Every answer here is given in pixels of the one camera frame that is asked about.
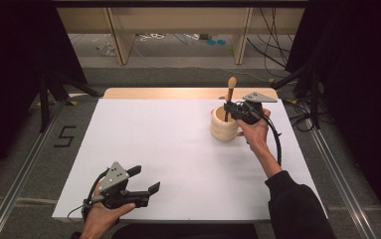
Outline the black curtain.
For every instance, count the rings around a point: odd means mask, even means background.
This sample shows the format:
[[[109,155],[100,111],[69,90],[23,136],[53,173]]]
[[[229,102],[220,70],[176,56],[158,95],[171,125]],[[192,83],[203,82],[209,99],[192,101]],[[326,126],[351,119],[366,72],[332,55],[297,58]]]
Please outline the black curtain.
[[[329,109],[381,202],[381,0],[308,0],[286,69],[316,60]]]
[[[47,72],[87,81],[56,6],[52,0],[0,0],[0,160]]]

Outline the person's right hand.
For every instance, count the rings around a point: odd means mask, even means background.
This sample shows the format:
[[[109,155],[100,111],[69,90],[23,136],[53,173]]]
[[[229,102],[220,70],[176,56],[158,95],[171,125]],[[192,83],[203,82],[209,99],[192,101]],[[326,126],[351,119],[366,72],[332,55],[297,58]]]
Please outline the person's right hand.
[[[236,123],[241,129],[238,136],[243,136],[246,139],[255,155],[264,155],[269,151],[267,144],[269,126],[264,119],[260,119],[254,124],[247,124],[242,119],[237,119]]]

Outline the black metal stand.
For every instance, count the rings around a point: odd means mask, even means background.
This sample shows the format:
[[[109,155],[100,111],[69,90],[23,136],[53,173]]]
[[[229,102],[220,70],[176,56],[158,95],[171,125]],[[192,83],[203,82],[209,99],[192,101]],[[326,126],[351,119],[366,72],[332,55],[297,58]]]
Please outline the black metal stand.
[[[283,86],[289,84],[292,81],[297,81],[292,91],[293,95],[297,99],[310,96],[310,119],[312,125],[315,128],[320,129],[318,122],[319,80],[317,79],[314,65],[304,64],[302,67],[291,73],[289,76],[283,78],[277,83],[273,83],[272,88],[277,91],[278,89],[282,88]]]
[[[101,97],[101,93],[93,90],[84,83],[75,81],[65,74],[59,72],[46,72],[39,81],[39,96],[41,103],[41,129],[43,132],[50,124],[50,110],[48,94],[51,94],[57,103],[67,103],[71,98],[65,89],[70,85],[92,97]]]

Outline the light wooden table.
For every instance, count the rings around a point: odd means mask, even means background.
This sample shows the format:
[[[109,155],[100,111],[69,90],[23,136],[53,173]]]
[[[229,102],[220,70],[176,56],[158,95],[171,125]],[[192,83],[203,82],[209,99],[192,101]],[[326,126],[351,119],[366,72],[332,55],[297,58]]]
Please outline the light wooden table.
[[[235,88],[234,99],[257,92],[272,99],[278,94],[271,88]],[[105,99],[208,99],[224,97],[227,88],[109,88],[104,92]]]

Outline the white table sheet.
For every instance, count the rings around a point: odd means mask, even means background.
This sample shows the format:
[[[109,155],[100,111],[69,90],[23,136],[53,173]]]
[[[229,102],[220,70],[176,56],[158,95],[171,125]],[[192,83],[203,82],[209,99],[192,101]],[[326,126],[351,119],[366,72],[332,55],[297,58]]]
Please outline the white table sheet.
[[[154,183],[159,191],[123,221],[243,222],[270,217],[269,190],[258,160],[242,137],[222,142],[210,133],[219,100],[101,99],[53,213],[81,216],[95,179],[114,162],[129,169],[130,191]]]

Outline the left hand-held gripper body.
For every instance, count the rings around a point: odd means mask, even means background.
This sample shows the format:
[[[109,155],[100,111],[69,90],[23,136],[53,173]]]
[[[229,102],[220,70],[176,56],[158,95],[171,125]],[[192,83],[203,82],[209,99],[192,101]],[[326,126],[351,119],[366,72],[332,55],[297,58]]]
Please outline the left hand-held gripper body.
[[[101,202],[108,209],[116,209],[128,203],[134,203],[136,208],[146,207],[149,202],[149,192],[126,189],[128,184],[127,169],[117,161],[106,171],[98,188],[99,195],[91,197],[91,203]]]

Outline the clear plastic wrap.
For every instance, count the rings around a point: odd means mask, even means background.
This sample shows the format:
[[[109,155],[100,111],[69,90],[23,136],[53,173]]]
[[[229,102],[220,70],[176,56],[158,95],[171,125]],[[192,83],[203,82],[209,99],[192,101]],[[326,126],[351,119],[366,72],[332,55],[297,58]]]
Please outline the clear plastic wrap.
[[[115,47],[113,46],[112,42],[107,41],[105,39],[97,38],[93,40],[93,43],[95,45],[96,50],[102,56],[113,57],[115,55]]]

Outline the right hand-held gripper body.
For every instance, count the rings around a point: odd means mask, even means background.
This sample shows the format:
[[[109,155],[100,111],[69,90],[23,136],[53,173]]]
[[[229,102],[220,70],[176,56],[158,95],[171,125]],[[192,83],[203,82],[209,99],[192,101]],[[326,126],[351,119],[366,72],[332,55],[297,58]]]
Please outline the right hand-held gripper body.
[[[235,120],[242,120],[247,124],[255,124],[265,118],[263,103],[276,103],[278,100],[252,92],[243,96],[243,99],[232,106],[232,117]]]

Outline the large white-bristle makeup brush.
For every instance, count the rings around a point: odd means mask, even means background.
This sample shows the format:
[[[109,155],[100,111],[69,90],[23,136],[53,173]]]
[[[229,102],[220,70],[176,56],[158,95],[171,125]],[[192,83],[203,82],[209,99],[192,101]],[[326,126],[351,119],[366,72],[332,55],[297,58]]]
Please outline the large white-bristle makeup brush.
[[[228,104],[232,100],[233,92],[234,92],[234,87],[237,84],[237,79],[235,77],[231,77],[228,81],[228,93],[226,96],[226,103],[224,105],[224,110],[225,110],[225,120],[228,120],[229,118],[229,111],[228,111]]]

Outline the person's left hand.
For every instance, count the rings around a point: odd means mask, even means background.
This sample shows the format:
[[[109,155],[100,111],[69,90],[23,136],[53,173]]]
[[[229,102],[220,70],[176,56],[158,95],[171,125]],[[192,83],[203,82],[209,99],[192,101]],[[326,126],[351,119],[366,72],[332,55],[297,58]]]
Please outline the person's left hand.
[[[108,209],[100,202],[94,204],[79,239],[102,239],[121,216],[134,208],[134,203],[124,204],[116,209]]]

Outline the aluminium floor rail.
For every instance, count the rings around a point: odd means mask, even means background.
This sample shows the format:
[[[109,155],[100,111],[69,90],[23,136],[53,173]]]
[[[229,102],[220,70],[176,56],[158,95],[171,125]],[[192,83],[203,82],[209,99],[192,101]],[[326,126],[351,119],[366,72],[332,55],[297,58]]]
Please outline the aluminium floor rail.
[[[319,129],[314,128],[312,130],[312,137],[360,237],[362,239],[375,239],[375,234],[369,220],[343,175],[323,134]]]
[[[39,131],[39,134],[34,141],[33,146],[28,152],[27,157],[23,161],[21,168],[19,169],[16,177],[10,184],[10,187],[5,196],[0,201],[0,233],[4,228],[15,204],[21,194],[29,176],[35,167],[43,148],[48,141],[49,135],[52,132],[54,123],[57,120],[60,112],[64,108],[65,103],[55,103],[54,108],[50,114],[50,119],[47,125]]]

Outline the light wooden bench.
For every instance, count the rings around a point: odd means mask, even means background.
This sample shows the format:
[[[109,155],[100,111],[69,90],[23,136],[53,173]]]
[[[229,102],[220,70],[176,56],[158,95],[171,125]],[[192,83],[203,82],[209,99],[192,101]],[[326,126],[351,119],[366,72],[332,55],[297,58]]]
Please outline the light wooden bench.
[[[297,32],[302,8],[62,8],[58,14],[69,34],[110,34],[121,65],[127,63],[137,34],[229,34],[235,63],[243,63],[247,37]]]

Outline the cream ribbed brush holder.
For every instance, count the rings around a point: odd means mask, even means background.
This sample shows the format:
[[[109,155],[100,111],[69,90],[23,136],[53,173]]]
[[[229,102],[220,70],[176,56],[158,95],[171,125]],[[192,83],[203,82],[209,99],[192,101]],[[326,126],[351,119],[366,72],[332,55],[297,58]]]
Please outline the cream ribbed brush holder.
[[[211,111],[210,131],[217,140],[230,141],[237,136],[238,125],[231,117],[225,120],[226,111],[223,106]]]

